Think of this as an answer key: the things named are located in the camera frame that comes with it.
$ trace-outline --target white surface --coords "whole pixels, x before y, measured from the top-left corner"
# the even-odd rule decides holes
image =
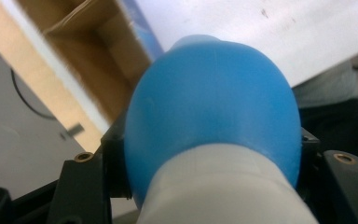
[[[213,35],[262,51],[295,86],[358,54],[358,0],[135,0],[164,50]]]
[[[34,24],[25,16],[26,14],[21,7],[15,0],[0,0],[0,3],[13,18],[13,21],[20,26],[22,32],[28,37],[37,52],[54,71],[57,78],[62,81],[65,88],[77,99],[77,102],[88,115],[89,119],[92,120],[101,133],[105,133],[109,128],[109,122],[107,122],[99,112],[97,105],[88,97],[81,84],[77,82]]]
[[[317,222],[272,161],[246,147],[210,144],[158,169],[137,223]]]

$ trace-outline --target white cylindrical base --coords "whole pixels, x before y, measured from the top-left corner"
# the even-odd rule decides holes
[[[279,168],[246,147],[187,150],[155,174],[139,224],[317,223]]]

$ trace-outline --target white plastic tube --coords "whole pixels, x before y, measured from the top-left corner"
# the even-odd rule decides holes
[[[139,224],[317,223],[279,168],[246,147],[212,144],[167,161]]]

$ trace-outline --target black cable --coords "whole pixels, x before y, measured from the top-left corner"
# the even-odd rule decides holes
[[[11,80],[13,81],[13,86],[14,89],[16,90],[16,93],[20,96],[21,100],[25,103],[25,105],[30,108],[30,110],[32,110],[34,113],[36,113],[37,116],[43,118],[43,119],[51,119],[51,120],[57,120],[54,116],[50,116],[50,115],[45,115],[40,113],[39,111],[37,111],[36,109],[34,109],[23,97],[23,95],[21,94],[20,90],[19,90],[19,86],[17,85],[17,81],[16,81],[16,75],[14,74],[13,69],[10,68],[10,74],[11,74]]]

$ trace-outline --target blue rubber bulb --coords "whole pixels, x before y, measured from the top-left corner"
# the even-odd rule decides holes
[[[140,208],[158,168],[192,147],[257,151],[296,184],[301,126],[291,88],[256,49],[220,40],[178,46],[156,60],[131,98],[125,159]]]

